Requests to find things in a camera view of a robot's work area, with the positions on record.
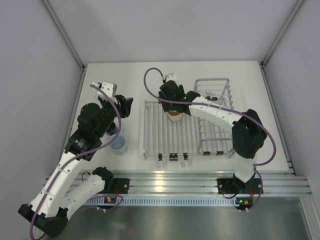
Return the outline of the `cream steel cup brown band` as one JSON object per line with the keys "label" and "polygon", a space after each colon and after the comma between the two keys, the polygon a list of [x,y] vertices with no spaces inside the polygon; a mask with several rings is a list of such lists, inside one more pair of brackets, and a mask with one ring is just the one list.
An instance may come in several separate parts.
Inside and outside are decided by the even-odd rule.
{"label": "cream steel cup brown band", "polygon": [[172,122],[179,122],[183,118],[183,114],[178,111],[168,111],[167,116]]}

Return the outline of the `light blue ceramic mug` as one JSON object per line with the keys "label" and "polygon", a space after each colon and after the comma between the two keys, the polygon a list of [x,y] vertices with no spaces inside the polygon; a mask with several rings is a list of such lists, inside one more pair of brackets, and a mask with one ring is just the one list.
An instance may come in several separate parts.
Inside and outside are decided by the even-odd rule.
{"label": "light blue ceramic mug", "polygon": [[117,137],[116,134],[111,135],[109,137],[109,140],[113,140],[113,142],[109,146],[117,155],[121,156],[127,153],[127,140],[122,134],[119,134]]}

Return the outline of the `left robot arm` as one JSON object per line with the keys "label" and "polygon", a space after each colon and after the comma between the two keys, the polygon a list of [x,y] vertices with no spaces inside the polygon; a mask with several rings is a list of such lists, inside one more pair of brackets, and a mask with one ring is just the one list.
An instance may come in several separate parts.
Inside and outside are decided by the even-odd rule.
{"label": "left robot arm", "polygon": [[71,216],[96,194],[119,192],[114,174],[106,167],[97,167],[87,180],[69,192],[73,181],[94,154],[110,145],[102,137],[115,129],[115,118],[127,118],[134,101],[132,97],[116,95],[110,100],[98,98],[99,104],[87,103],[77,118],[77,130],[70,136],[60,161],[39,194],[18,213],[30,222],[29,237],[35,239],[34,229],[54,239],[66,228]]}

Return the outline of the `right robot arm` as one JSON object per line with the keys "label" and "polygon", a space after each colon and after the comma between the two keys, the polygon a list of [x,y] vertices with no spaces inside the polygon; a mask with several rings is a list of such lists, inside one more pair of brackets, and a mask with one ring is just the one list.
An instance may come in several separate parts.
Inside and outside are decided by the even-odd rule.
{"label": "right robot arm", "polygon": [[197,92],[185,93],[183,86],[173,80],[162,84],[159,89],[158,95],[165,112],[176,111],[197,117],[231,134],[232,146],[237,154],[233,186],[240,193],[247,192],[252,187],[256,153],[267,138],[257,112],[252,109],[238,112],[218,105]]}

